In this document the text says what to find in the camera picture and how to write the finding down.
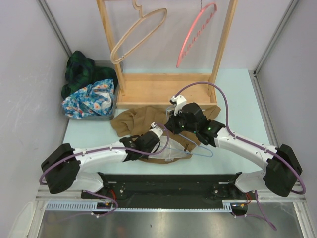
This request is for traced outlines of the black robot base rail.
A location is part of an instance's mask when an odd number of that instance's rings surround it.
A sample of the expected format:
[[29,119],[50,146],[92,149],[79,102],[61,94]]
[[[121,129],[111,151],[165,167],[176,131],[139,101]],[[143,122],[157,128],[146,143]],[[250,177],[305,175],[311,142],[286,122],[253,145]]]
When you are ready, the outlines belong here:
[[104,174],[107,187],[83,199],[109,196],[119,208],[127,209],[214,209],[223,201],[248,205],[255,200],[252,192],[234,187],[235,174],[218,175],[120,175]]

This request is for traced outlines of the light blue wire hanger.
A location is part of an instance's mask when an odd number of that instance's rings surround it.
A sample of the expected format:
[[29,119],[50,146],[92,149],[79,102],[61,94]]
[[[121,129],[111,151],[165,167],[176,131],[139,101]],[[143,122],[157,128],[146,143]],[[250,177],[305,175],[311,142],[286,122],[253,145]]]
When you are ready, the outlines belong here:
[[174,135],[170,132],[166,148],[161,153],[151,155],[149,158],[171,163],[180,159],[190,159],[193,156],[211,158],[213,152],[207,146],[201,145],[195,135],[191,133],[182,132]]

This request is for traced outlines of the tan brown skirt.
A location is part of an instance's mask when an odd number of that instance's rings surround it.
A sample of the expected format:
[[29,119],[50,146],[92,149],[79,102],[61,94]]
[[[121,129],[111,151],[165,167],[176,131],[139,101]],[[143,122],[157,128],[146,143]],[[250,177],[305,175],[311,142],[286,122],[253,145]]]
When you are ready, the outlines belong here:
[[[153,122],[167,123],[166,111],[153,106],[129,109],[112,119],[110,124],[117,136],[125,137],[144,134],[150,129]],[[200,144],[192,133],[183,132],[181,135],[171,133],[168,146],[162,153],[140,160],[154,164],[169,164],[178,160],[190,159],[193,156],[193,150]]]

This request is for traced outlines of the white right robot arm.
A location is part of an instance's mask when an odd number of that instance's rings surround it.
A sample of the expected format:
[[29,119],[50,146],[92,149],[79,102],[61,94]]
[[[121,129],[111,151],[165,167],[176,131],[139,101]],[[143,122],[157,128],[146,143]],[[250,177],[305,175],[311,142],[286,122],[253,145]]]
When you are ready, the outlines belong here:
[[260,167],[251,173],[239,172],[229,185],[229,195],[240,199],[247,192],[268,189],[287,197],[293,192],[302,168],[293,149],[282,144],[279,147],[265,145],[230,133],[227,126],[207,119],[196,103],[189,103],[181,110],[168,111],[165,127],[173,134],[190,132],[204,145],[231,151]]

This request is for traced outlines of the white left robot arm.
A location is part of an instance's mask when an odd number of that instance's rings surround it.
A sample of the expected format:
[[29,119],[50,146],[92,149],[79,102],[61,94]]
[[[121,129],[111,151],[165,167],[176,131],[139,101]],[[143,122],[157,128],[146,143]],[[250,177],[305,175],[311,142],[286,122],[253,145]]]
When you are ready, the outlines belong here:
[[88,190],[104,198],[109,194],[109,185],[101,172],[102,166],[156,155],[161,151],[161,136],[162,131],[151,129],[103,147],[74,149],[69,143],[61,144],[42,162],[40,183],[48,187],[50,194]]

